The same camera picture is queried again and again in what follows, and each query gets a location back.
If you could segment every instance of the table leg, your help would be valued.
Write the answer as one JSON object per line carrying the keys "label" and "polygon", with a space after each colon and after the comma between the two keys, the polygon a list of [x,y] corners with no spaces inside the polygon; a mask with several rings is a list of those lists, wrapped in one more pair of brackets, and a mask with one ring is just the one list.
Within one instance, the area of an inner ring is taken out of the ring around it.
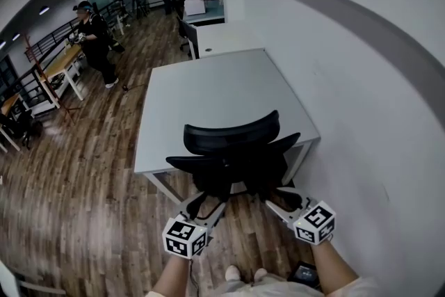
{"label": "table leg", "polygon": [[28,104],[23,100],[23,98],[22,98],[21,95],[19,95],[19,98],[20,98],[20,100],[22,101],[23,106],[25,107],[25,109],[28,111],[28,110],[29,110],[29,106],[28,106]]}
{"label": "table leg", "polygon": [[76,61],[74,61],[74,62],[72,63],[72,67],[74,68],[74,71],[76,72],[77,76],[78,76],[78,77],[81,76],[81,74],[79,73],[79,69],[78,69],[77,66],[76,66]]}
{"label": "table leg", "polygon": [[3,130],[2,127],[0,127],[0,133],[3,134],[3,136],[6,138],[6,140],[8,140],[8,141],[10,142],[10,144],[11,144],[12,146],[14,146],[14,148],[15,148],[17,151],[20,151],[20,147],[17,146],[17,144],[12,140],[12,138],[9,137],[9,135],[6,133],[6,131]]}
{"label": "table leg", "polygon": [[72,80],[72,78],[70,77],[70,75],[68,74],[68,71],[65,69],[63,70],[63,73],[65,73],[65,76],[67,77],[67,80],[69,81],[69,83],[71,84],[72,89],[74,89],[77,97],[80,100],[83,100],[82,94],[79,92],[79,89],[77,89],[75,82]]}
{"label": "table leg", "polygon": [[59,109],[60,104],[57,102],[56,98],[54,98],[53,93],[51,93],[51,91],[49,90],[47,83],[45,81],[43,81],[43,82],[41,82],[41,84],[42,84],[44,91],[48,94],[48,97],[50,98],[52,103],[57,107],[57,109]]}
{"label": "table leg", "polygon": [[181,204],[184,200],[178,192],[176,192],[171,185],[169,185],[164,178],[158,178],[152,173],[144,173],[146,178],[148,178],[151,183],[153,183],[158,190],[160,190],[162,193],[164,193],[167,197],[169,197],[173,202],[176,204]]}
{"label": "table leg", "polygon": [[312,145],[312,141],[308,141],[307,143],[304,143],[302,145],[302,149],[301,149],[299,155],[297,156],[296,160],[291,165],[289,165],[289,169],[287,170],[286,175],[283,177],[283,180],[282,180],[283,186],[286,186],[291,181],[293,176],[296,174],[298,168],[301,166],[301,163],[305,159],[307,152],[311,148],[311,145]]}

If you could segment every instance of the white table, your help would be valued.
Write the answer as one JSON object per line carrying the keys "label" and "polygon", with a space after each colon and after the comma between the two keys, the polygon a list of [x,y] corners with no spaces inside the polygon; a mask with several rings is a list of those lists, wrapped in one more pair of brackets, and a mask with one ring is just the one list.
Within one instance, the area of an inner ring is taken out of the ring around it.
{"label": "white table", "polygon": [[283,179],[286,184],[319,135],[265,51],[242,51],[155,68],[145,97],[134,170],[179,204],[182,197],[154,174],[176,170],[165,161],[167,156],[192,156],[184,146],[184,125],[235,127],[274,109],[281,124],[277,140],[301,133],[285,155],[289,165]]}
{"label": "white table", "polygon": [[200,58],[264,48],[246,22],[199,26],[196,31]]}

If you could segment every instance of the leg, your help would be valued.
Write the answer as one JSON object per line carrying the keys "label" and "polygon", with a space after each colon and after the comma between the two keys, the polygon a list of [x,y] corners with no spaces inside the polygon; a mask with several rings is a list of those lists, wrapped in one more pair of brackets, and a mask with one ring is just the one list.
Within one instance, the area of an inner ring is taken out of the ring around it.
{"label": "leg", "polygon": [[67,77],[67,80],[71,84],[72,89],[74,89],[74,92],[76,93],[77,97],[80,100],[83,100],[82,94],[79,92],[79,89],[77,88],[75,82],[72,80],[71,76],[68,74],[68,70],[63,70],[63,73],[65,73],[65,77]]}
{"label": "leg", "polygon": [[227,270],[225,271],[225,281],[226,282],[215,289],[213,296],[216,297],[222,294],[235,292],[246,286],[246,283],[241,281],[241,273],[235,265],[227,267]]}
{"label": "leg", "polygon": [[117,77],[114,74],[114,66],[109,63],[106,57],[107,53],[108,50],[106,53],[97,53],[94,58],[87,57],[87,61],[91,67],[102,73],[105,84],[111,84],[115,82]]}
{"label": "leg", "polygon": [[253,279],[254,279],[255,286],[258,286],[259,284],[270,284],[270,283],[275,283],[275,282],[286,281],[286,279],[284,279],[278,275],[274,275],[273,273],[267,272],[267,270],[265,268],[258,269],[257,272],[255,273]]}
{"label": "leg", "polygon": [[11,144],[12,146],[14,146],[14,148],[15,148],[17,151],[20,151],[20,147],[17,146],[17,144],[12,140],[12,138],[9,137],[9,135],[3,130],[2,127],[0,127],[0,133],[3,134],[3,136],[6,138],[6,140],[8,140],[8,141],[10,142],[10,144]]}
{"label": "leg", "polygon": [[170,0],[163,0],[164,2],[164,8],[165,8],[165,14],[169,15],[172,13],[172,9],[170,7]]}
{"label": "leg", "polygon": [[41,82],[44,91],[48,94],[48,97],[52,101],[52,103],[56,106],[57,109],[60,108],[60,104],[57,102],[56,98],[54,98],[53,93],[49,90],[45,81]]}
{"label": "leg", "polygon": [[274,275],[273,273],[268,273],[267,275],[263,276],[259,281],[255,281],[255,286],[258,286],[260,284],[270,284],[276,282],[286,282],[286,279]]}
{"label": "leg", "polygon": [[282,180],[282,183],[284,186],[287,185],[291,181],[292,177],[296,174],[298,168],[300,167],[301,163],[305,159],[307,152],[311,148],[311,145],[312,145],[312,141],[308,141],[307,143],[304,143],[302,145],[302,149],[301,149],[300,153],[296,157],[296,160],[293,163],[289,164],[289,168]]}
{"label": "leg", "polygon": [[28,110],[29,110],[29,106],[28,106],[28,104],[23,100],[23,98],[22,98],[21,95],[19,95],[19,98],[20,98],[20,100],[22,101],[23,106],[25,107],[25,109],[28,111]]}
{"label": "leg", "polygon": [[144,173],[146,178],[148,178],[151,183],[153,183],[158,190],[160,190],[162,193],[164,193],[167,197],[169,197],[173,202],[176,204],[182,203],[184,199],[176,192],[171,185],[169,185],[164,178],[158,178],[152,173]]}

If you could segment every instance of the foot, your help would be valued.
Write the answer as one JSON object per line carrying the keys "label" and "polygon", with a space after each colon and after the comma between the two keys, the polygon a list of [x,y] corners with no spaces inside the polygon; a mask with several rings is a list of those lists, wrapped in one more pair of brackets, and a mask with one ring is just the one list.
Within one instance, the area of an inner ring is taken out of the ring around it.
{"label": "foot", "polygon": [[265,268],[259,268],[255,273],[255,275],[253,276],[253,280],[255,282],[259,282],[266,275],[267,275],[267,270]]}
{"label": "foot", "polygon": [[106,84],[106,85],[105,85],[105,88],[106,88],[106,89],[110,89],[110,88],[114,87],[114,85],[115,85],[118,81],[119,81],[119,79],[116,78],[116,80],[115,80],[113,83]]}
{"label": "foot", "polygon": [[225,271],[226,281],[241,281],[241,273],[235,265],[230,265]]}

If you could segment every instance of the office chair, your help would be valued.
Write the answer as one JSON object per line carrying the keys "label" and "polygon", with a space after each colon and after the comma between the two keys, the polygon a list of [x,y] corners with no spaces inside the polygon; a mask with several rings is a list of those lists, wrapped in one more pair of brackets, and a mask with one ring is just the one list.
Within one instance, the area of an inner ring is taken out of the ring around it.
{"label": "office chair", "polygon": [[[179,33],[179,36],[181,36],[182,38],[187,39],[187,34],[186,34],[186,31],[184,30],[184,27],[182,26],[182,21],[181,21],[181,19],[180,19],[178,16],[176,16],[176,20],[178,21],[178,33]],[[184,43],[184,44],[181,44],[181,45],[179,46],[179,49],[182,51],[182,50],[184,49],[184,46],[190,46],[190,44],[188,43],[188,41],[187,41],[186,43]]]}
{"label": "office chair", "polygon": [[165,160],[193,175],[197,189],[221,202],[229,199],[233,183],[244,182],[248,193],[269,199],[270,192],[281,186],[287,171],[284,153],[300,133],[275,140],[280,132],[279,114],[240,127],[206,129],[185,125],[184,145],[201,156],[171,156]]}
{"label": "office chair", "polygon": [[197,31],[196,28],[193,25],[188,24],[184,20],[181,20],[181,24],[186,32],[188,43],[190,44],[190,50],[192,50],[192,58],[194,60],[198,59],[200,57],[200,53],[198,51],[197,46]]}

